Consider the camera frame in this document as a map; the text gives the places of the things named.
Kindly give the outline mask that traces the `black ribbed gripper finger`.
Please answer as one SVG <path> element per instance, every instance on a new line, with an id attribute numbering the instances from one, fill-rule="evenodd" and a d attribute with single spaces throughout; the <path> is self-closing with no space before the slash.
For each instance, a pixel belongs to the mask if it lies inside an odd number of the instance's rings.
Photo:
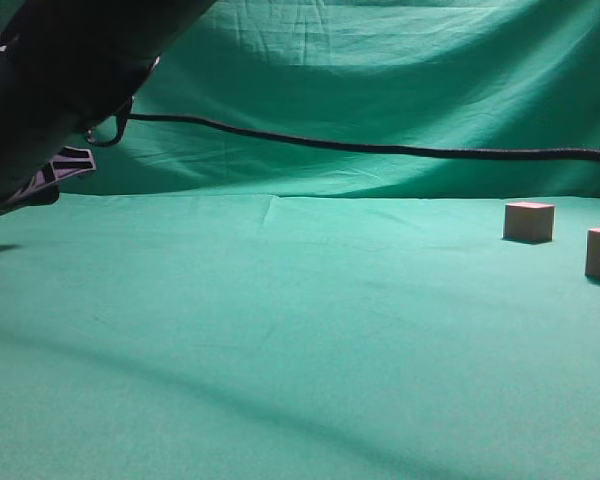
<path id="1" fill-rule="evenodd" d="M 72 177 L 83 177 L 97 169 L 89 149 L 64 147 L 22 188 L 0 202 L 0 216 L 34 206 L 48 206 L 60 198 L 59 184 Z"/>

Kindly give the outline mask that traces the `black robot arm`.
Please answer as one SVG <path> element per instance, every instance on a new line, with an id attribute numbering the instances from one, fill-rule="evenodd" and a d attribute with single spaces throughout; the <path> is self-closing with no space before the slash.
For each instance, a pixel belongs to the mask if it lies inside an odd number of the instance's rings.
<path id="1" fill-rule="evenodd" d="M 0 215 L 49 205 L 95 168 L 67 146 L 124 117 L 209 1 L 26 1 L 0 33 Z"/>

